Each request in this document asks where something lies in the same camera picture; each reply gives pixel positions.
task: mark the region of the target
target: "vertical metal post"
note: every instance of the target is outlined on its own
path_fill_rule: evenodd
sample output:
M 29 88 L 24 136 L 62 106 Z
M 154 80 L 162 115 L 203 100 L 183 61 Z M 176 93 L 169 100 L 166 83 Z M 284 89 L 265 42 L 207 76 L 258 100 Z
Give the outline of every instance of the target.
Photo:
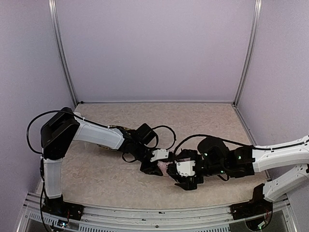
M 240 83 L 239 83 L 237 93 L 235 96 L 235 100 L 234 100 L 235 107 L 237 107 L 239 104 L 239 100 L 241 98 L 243 88 L 245 86 L 245 82 L 247 79 L 249 65 L 251 62 L 252 54 L 253 54 L 254 42 L 255 42 L 256 35 L 257 35 L 257 28 L 258 28 L 259 19 L 260 19 L 261 7 L 262 7 L 262 0 L 255 0 L 255 7 L 254 7 L 254 14 L 253 14 L 253 20 L 252 20 L 252 26 L 251 26 L 249 45 L 248 45 L 245 63 L 244 63 L 242 73 L 241 73 Z
M 234 109 L 234 111 L 235 111 L 235 114 L 237 115 L 237 117 L 238 117 L 238 119 L 239 119 L 239 121 L 240 121 L 240 123 L 241 123 L 243 129 L 245 130 L 245 132 L 246 132 L 246 134 L 247 134 L 247 136 L 248 136 L 248 139 L 249 139 L 250 143 L 251 143 L 252 145 L 256 146 L 256 145 L 257 145 L 256 140 L 254 139 L 254 137 L 253 137 L 253 135 L 252 135 L 250 129 L 248 128 L 246 122 L 244 121 L 244 119 L 243 119 L 243 117 L 242 117 L 242 115 L 241 115 L 239 109 L 238 109 L 237 107 L 235 107 L 234 105 L 232 105 L 232 107 L 233 107 L 233 109 Z
M 50 11 L 50 15 L 51 15 L 51 18 L 52 18 L 54 33 L 55 33 L 55 37 L 56 37 L 56 43 L 57 43 L 57 47 L 58 47 L 58 52 L 59 52 L 59 56 L 60 56 L 65 80 L 66 80 L 66 83 L 67 83 L 69 93 L 70 93 L 72 102 L 74 104 L 74 107 L 76 107 L 77 104 L 78 104 L 78 100 L 77 100 L 76 93 L 75 93 L 74 86 L 73 86 L 73 82 L 72 82 L 72 79 L 71 79 L 71 76 L 70 76 L 70 73 L 69 73 L 68 64 L 67 64 L 67 60 L 66 60 L 66 57 L 65 57 L 63 44 L 62 44 L 62 40 L 61 40 L 61 33 L 60 33 L 58 16 L 57 16 L 56 0 L 49 0 L 49 11 Z

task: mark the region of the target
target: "metal mounting rail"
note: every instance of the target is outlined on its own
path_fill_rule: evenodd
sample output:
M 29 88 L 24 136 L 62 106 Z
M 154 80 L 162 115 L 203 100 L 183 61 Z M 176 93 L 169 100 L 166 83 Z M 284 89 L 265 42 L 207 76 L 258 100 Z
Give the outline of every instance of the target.
M 286 196 L 274 203 L 274 212 L 289 206 Z M 184 209 L 128 209 L 85 205 L 81 221 L 70 220 L 67 231 L 73 232 L 228 232 L 233 221 L 230 205 Z M 43 214 L 46 224 L 57 224 L 56 217 Z M 29 193 L 23 206 L 22 219 L 41 221 L 40 196 Z M 17 231 L 24 232 L 27 222 L 21 220 Z

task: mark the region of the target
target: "white wall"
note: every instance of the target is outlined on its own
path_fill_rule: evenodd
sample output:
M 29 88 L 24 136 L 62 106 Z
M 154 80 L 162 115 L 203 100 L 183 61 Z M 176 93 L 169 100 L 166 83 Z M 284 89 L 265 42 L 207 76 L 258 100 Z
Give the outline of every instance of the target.
M 309 2 L 263 1 L 248 79 L 239 105 L 259 145 L 309 132 Z M 271 171 L 273 177 L 287 169 Z M 309 183 L 288 194 L 301 232 L 309 227 Z
M 232 102 L 254 0 L 57 0 L 80 101 Z
M 41 112 L 72 107 L 46 0 L 0 2 L 0 98 L 0 231 L 9 232 L 40 177 L 40 156 L 26 144 L 28 123 Z M 36 149 L 40 127 L 35 123 L 30 133 Z

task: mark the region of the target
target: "black bracket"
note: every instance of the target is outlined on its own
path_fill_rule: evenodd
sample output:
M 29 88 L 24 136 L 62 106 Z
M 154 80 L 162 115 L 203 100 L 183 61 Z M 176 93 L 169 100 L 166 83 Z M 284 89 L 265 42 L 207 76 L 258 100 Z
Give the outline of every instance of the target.
M 145 160 L 140 164 L 140 171 L 149 175 L 163 176 L 163 173 L 157 164 L 158 161 L 150 162 Z
M 41 128 L 41 145 L 44 149 L 44 159 L 58 160 L 65 157 L 80 126 L 70 108 L 64 107 L 61 111 L 63 112 L 54 115 Z
M 48 199 L 46 197 L 42 206 L 42 211 L 62 218 L 80 221 L 84 206 L 81 204 L 64 202 L 63 196 L 55 199 Z
M 184 149 L 179 153 L 177 159 L 190 159 L 194 160 L 196 164 L 198 164 L 199 161 L 202 160 L 202 156 L 199 155 L 196 150 Z M 185 177 L 177 174 L 177 166 L 175 163 L 170 163 L 167 166 L 167 173 L 170 177 L 178 182 L 175 185 L 181 187 L 184 190 L 195 190 L 197 189 L 198 184 L 204 183 L 204 177 L 202 175 Z
M 273 203 L 264 199 L 263 187 L 265 184 L 256 186 L 253 190 L 253 197 L 250 201 L 233 204 L 230 206 L 234 220 L 254 217 L 272 211 Z

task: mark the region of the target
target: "robotic arm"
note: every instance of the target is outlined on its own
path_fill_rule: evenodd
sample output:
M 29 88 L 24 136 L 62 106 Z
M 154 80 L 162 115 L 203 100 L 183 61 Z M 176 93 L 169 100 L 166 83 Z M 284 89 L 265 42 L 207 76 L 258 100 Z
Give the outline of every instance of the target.
M 130 153 L 141 162 L 140 170 L 146 174 L 162 176 L 158 160 L 169 162 L 167 173 L 184 190 L 197 189 L 205 176 L 226 174 L 240 178 L 267 169 L 295 165 L 279 178 L 254 188 L 253 198 L 245 203 L 231 205 L 234 219 L 241 219 L 272 211 L 272 202 L 281 195 L 300 186 L 309 178 L 309 136 L 302 139 L 271 146 L 243 145 L 229 150 L 224 140 L 206 136 L 197 150 L 183 149 L 178 155 L 168 150 L 146 145 L 157 134 L 147 124 L 137 130 L 122 127 L 105 127 L 89 123 L 73 114 L 70 108 L 52 117 L 41 129 L 41 176 L 45 179 L 45 204 L 43 211 L 80 220 L 83 206 L 63 201 L 61 192 L 61 163 L 72 141 L 85 141 Z

